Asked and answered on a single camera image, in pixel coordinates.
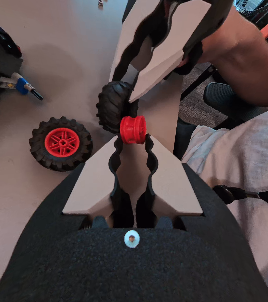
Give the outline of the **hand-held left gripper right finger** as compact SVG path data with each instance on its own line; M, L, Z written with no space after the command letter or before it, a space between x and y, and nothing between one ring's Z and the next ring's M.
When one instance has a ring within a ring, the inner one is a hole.
M146 135L145 149L150 172L145 191L147 225L155 227L161 217L174 221L180 216L201 216L203 210L181 161L153 135Z

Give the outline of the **person in white shirt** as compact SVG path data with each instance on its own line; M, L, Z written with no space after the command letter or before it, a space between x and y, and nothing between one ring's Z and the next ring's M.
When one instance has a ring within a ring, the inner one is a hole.
M268 191L268 111L232 130L197 126L182 157L210 187ZM268 286L268 204L247 198L229 209L239 222Z

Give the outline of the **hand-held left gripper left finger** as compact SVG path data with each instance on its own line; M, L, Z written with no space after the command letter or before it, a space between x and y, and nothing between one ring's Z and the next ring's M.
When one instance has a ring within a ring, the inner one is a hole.
M114 136L83 166L62 210L64 215L103 216L110 227L123 224L123 190L117 176L123 142Z

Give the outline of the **black office chair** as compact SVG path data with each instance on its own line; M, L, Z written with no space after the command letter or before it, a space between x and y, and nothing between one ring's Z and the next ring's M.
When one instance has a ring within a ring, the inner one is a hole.
M231 130L268 111L266 107L246 103L229 85L216 82L206 86L203 100L205 104L227 116L227 119L214 128L215 130L222 128Z

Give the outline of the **lego wheel with red rim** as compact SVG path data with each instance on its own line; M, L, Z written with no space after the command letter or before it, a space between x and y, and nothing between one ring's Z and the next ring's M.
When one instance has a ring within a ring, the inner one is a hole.
M92 154L91 134L75 119L50 118L33 129L30 153L44 168L57 172L74 170Z

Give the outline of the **red lego wheel rim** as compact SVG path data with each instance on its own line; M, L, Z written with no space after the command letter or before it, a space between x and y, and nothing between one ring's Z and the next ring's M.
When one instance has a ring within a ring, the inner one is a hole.
M147 134L146 120L144 116L125 116L120 123L120 136L124 144L145 143Z

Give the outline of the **black lego tire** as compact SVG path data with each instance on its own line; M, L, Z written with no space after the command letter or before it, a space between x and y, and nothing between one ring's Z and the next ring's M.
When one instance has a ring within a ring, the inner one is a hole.
M104 130L119 134L120 123L124 117L137 117L139 100L128 102L131 91L132 85L122 81L112 81L103 86L102 92L98 95L96 116Z

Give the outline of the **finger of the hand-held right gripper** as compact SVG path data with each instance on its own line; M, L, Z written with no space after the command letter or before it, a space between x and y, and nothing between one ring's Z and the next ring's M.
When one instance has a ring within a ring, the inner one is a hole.
M171 5L167 34L153 48L147 66L139 71L129 103L150 91L181 63L185 44L210 8L210 3L201 0Z
M172 1L128 1L117 44L109 83L119 83L129 65L138 72L151 60L168 31Z

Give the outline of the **person's right forearm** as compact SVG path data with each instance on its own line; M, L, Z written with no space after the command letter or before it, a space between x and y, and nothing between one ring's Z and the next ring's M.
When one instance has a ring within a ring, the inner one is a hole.
M268 107L268 43L234 6L223 25L202 41L202 50L199 63L213 64L247 103Z

